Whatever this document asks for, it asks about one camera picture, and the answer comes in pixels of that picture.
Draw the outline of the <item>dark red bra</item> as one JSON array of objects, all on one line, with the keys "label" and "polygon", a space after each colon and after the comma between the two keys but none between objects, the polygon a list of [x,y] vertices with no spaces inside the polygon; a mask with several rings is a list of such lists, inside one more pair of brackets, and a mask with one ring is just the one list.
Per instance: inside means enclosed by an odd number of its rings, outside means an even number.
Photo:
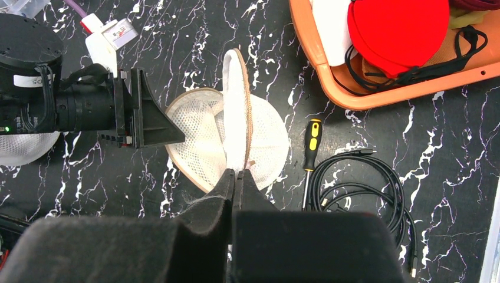
[{"label": "dark red bra", "polygon": [[468,11],[494,11],[499,9],[499,0],[449,0],[449,3],[456,8]]}]

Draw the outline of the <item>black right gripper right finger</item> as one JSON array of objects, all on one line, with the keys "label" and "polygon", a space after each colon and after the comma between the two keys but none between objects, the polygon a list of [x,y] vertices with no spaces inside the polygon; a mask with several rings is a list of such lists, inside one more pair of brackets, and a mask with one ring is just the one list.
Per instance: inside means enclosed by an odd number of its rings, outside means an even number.
[{"label": "black right gripper right finger", "polygon": [[231,282],[413,282],[393,237],[367,212],[281,212],[248,170],[230,172]]}]

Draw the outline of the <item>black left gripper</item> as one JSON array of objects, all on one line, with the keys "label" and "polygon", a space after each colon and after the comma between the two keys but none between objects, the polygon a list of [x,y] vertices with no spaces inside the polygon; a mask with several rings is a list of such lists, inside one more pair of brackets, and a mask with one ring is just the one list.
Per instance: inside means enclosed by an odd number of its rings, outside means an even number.
[{"label": "black left gripper", "polygon": [[135,148],[182,143],[185,134],[158,105],[142,69],[131,70],[131,112],[126,72],[113,75],[100,64],[83,68],[58,86],[47,66],[38,68],[41,94],[22,98],[1,94],[1,135],[102,131],[101,138],[118,147]]}]

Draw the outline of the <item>bright red bra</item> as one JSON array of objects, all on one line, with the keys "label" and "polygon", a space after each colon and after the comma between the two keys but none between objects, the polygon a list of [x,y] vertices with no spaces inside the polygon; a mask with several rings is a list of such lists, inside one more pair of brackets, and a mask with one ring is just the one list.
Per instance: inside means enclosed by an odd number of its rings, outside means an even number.
[{"label": "bright red bra", "polygon": [[347,24],[353,47],[386,77],[429,61],[449,25],[448,1],[351,1]]}]

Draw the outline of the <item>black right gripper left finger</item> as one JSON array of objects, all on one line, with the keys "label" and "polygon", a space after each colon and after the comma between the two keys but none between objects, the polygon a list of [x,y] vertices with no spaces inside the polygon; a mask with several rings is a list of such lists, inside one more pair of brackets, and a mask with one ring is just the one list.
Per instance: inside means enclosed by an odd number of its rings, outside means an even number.
[{"label": "black right gripper left finger", "polygon": [[59,217],[34,222],[2,282],[224,282],[235,172],[173,219]]}]

